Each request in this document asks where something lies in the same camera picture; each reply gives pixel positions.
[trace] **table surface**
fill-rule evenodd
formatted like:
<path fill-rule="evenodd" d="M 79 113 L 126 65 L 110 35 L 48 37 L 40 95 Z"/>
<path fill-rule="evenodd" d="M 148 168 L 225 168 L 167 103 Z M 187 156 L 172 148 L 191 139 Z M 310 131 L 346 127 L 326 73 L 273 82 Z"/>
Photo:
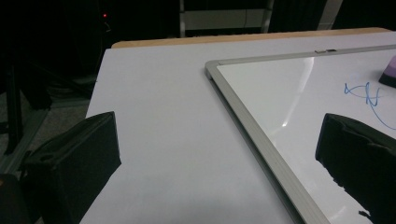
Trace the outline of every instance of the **table surface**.
<path fill-rule="evenodd" d="M 394 39 L 367 28 L 115 44 L 87 117 L 115 111 L 122 165 L 81 223 L 293 223 L 205 77 L 205 63 Z"/>

